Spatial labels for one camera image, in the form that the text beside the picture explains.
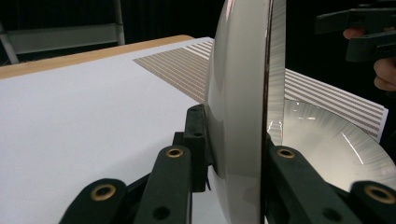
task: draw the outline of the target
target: black clamp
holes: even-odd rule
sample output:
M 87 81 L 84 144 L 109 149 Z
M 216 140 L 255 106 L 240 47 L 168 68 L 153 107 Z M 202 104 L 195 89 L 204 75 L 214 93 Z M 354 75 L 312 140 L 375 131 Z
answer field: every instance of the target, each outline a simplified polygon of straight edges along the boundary
M 350 10 L 317 16 L 315 33 L 326 34 L 349 27 L 363 28 L 365 35 L 349 40 L 346 60 L 360 63 L 396 56 L 396 1 L 378 1 Z
M 205 191 L 211 159 L 202 105 L 187 112 L 184 133 L 158 154 L 151 174 L 129 186 L 117 179 L 91 183 L 60 224 L 190 224 L 191 194 Z M 267 134 L 262 217 L 269 223 L 396 223 L 396 191 L 358 181 L 345 192 L 328 184 L 297 150 L 274 146 Z

